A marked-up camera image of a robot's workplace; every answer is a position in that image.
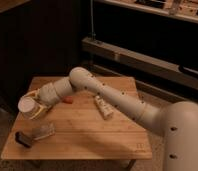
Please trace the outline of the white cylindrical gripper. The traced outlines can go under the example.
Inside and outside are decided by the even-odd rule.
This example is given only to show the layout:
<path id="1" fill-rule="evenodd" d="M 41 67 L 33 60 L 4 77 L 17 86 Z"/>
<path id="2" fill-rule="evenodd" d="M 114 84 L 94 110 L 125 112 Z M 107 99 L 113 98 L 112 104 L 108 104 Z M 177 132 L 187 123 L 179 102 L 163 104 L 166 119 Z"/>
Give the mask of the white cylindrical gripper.
<path id="1" fill-rule="evenodd" d="M 36 107 L 35 117 L 40 117 L 46 114 L 51 106 L 59 103 L 64 97 L 71 95 L 74 92 L 73 87 L 68 78 L 61 78 L 55 82 L 50 82 L 43 85 L 39 91 L 34 90 L 26 94 L 27 97 L 40 99 L 44 104 L 39 104 Z"/>

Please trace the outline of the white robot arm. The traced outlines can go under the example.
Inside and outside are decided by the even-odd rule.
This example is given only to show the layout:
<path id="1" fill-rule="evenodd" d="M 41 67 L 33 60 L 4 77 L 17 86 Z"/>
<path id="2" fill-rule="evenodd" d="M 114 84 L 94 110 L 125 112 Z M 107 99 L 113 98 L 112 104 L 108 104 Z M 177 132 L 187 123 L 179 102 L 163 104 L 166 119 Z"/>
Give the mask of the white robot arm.
<path id="1" fill-rule="evenodd" d="M 77 91 L 103 98 L 143 128 L 164 138 L 163 171 L 198 171 L 198 104 L 180 101 L 157 108 L 99 81 L 91 72 L 73 68 L 69 76 L 27 93 L 42 109 Z"/>

